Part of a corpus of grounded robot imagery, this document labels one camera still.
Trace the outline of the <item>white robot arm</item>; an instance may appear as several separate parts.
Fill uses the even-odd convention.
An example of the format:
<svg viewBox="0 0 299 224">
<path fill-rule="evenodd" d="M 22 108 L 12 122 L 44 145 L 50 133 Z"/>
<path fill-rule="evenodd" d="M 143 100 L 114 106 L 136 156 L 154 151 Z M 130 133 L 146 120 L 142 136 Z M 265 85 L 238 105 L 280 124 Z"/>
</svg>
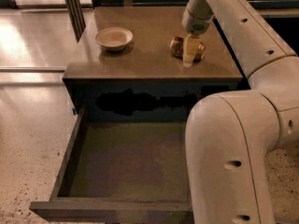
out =
<svg viewBox="0 0 299 224">
<path fill-rule="evenodd" d="M 192 109 L 185 148 L 195 224 L 276 224 L 264 157 L 298 138 L 298 57 L 247 0 L 190 0 L 188 33 L 216 20 L 248 80 Z"/>
</svg>

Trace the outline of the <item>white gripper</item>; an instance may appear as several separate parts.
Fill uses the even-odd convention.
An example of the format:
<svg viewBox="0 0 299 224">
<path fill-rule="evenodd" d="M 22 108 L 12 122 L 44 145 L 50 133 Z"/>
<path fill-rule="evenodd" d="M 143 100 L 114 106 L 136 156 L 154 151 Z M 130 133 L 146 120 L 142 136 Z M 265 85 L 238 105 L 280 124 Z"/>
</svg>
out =
<svg viewBox="0 0 299 224">
<path fill-rule="evenodd" d="M 206 0 L 189 0 L 182 16 L 182 26 L 190 34 L 183 42 L 183 66 L 190 67 L 200 45 L 199 35 L 203 34 L 214 18 Z"/>
</svg>

